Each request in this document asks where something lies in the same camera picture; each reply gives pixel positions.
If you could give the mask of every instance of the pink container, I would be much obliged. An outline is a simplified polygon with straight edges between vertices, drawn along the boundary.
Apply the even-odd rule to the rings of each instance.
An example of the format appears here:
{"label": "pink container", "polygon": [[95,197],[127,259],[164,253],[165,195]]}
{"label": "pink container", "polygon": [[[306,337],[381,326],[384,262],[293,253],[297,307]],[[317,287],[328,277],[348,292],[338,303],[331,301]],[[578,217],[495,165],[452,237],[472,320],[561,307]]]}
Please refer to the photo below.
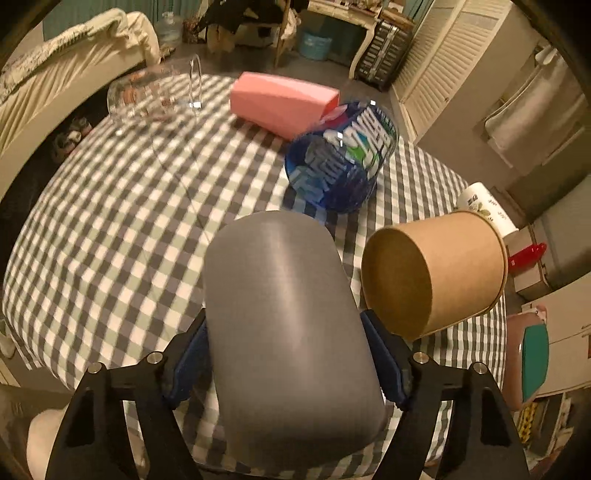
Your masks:
{"label": "pink container", "polygon": [[339,104],[339,91],[279,75],[244,72],[230,93],[236,116],[293,140]]}

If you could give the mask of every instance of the red bottle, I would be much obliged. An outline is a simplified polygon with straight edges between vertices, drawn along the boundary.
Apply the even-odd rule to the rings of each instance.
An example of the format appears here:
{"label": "red bottle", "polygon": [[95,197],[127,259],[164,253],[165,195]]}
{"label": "red bottle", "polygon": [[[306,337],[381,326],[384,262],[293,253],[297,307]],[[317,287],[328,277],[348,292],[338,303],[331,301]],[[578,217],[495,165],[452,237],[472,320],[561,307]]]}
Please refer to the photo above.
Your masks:
{"label": "red bottle", "polygon": [[509,257],[509,273],[516,275],[533,267],[544,255],[548,245],[545,243],[533,244],[520,250]]}

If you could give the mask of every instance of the brown paper cup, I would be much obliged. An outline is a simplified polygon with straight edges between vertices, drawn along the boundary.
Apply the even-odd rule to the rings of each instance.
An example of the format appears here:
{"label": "brown paper cup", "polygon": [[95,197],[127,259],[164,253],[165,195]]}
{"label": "brown paper cup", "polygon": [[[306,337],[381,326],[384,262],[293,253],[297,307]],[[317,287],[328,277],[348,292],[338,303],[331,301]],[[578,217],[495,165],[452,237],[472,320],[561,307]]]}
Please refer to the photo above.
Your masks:
{"label": "brown paper cup", "polygon": [[366,303],[407,340],[488,312],[508,275],[502,238],[477,213],[382,228],[363,251]]}

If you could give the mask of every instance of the plaid tablecloth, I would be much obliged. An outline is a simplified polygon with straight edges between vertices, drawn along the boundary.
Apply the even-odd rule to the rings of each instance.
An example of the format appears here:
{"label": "plaid tablecloth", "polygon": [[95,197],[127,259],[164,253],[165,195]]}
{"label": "plaid tablecloth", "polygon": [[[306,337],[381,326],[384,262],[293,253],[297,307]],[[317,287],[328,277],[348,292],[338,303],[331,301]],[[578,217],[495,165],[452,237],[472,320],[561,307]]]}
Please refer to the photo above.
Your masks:
{"label": "plaid tablecloth", "polygon": [[[2,309],[30,365],[44,365],[74,388],[91,362],[118,367],[163,350],[202,306],[201,270],[209,242],[224,225],[261,210],[295,210],[326,225],[360,303],[361,255],[369,236],[384,225],[450,212],[466,186],[400,139],[379,173],[375,195],[360,211],[337,215],[316,209],[288,186],[285,143],[230,113],[232,83],[204,77],[204,108],[197,119],[187,114],[118,127],[106,118],[60,167],[27,219],[4,279]],[[484,316],[416,341],[414,349],[454,367],[482,361],[500,383],[504,299]],[[388,404],[387,429],[339,462],[263,472],[226,454],[210,377],[193,390],[176,417],[196,462],[253,475],[369,475],[400,417]],[[133,406],[128,410],[133,424]],[[451,404],[442,404],[429,460],[441,455],[450,413]]]}

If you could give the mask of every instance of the silver bolt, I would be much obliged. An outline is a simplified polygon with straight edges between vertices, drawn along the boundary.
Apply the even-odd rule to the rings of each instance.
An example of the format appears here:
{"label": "silver bolt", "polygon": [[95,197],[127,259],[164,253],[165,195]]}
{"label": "silver bolt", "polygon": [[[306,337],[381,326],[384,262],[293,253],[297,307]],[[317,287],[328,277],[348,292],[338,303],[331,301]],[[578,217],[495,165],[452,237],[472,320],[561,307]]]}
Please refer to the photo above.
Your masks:
{"label": "silver bolt", "polygon": [[480,375],[488,372],[488,368],[482,362],[476,362],[475,364],[472,365],[472,368],[476,371],[477,374],[480,374]]}
{"label": "silver bolt", "polygon": [[164,358],[164,355],[162,355],[161,352],[152,352],[151,354],[148,355],[148,363],[152,364],[152,365],[156,365],[156,364],[159,364],[163,358]]}
{"label": "silver bolt", "polygon": [[90,374],[97,374],[98,372],[100,372],[101,368],[103,368],[103,364],[101,364],[100,362],[95,362],[93,364],[90,364],[86,371]]}
{"label": "silver bolt", "polygon": [[418,364],[426,364],[429,361],[429,356],[424,352],[414,352],[413,360]]}

